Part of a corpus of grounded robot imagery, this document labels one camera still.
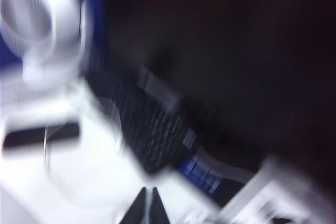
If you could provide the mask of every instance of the black phone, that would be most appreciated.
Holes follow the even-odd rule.
[[[61,125],[48,126],[57,131],[48,138],[48,141],[75,141],[80,134],[79,124],[77,122],[68,122]],[[15,148],[31,144],[43,143],[46,127],[37,127],[20,131],[10,132],[6,135],[3,148]]]

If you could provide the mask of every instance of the desk surface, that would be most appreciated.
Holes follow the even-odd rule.
[[[86,83],[76,82],[75,87],[2,106],[1,143],[6,133],[28,126],[65,117],[76,117],[80,122],[79,144],[59,144],[51,156],[51,170],[65,186],[47,176],[42,144],[2,151],[2,187],[38,223],[118,223],[143,186],[158,188],[172,224],[181,223],[192,210],[210,214],[219,211],[177,171],[167,169],[149,178],[132,152],[116,144],[120,131],[92,106]]]

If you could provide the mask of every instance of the white device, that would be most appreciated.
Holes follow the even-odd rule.
[[[33,89],[68,82],[92,43],[88,0],[1,0],[1,34],[22,58],[22,77]]]
[[[297,224],[336,223],[330,198],[309,176],[270,156],[260,171],[220,211],[217,222],[273,224],[274,218]]]

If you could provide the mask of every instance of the keyboard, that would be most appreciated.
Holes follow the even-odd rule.
[[[119,110],[125,142],[148,173],[180,162],[198,147],[197,134],[183,108],[168,112],[136,84],[123,63],[113,66],[91,58],[86,79],[98,98],[111,99]]]

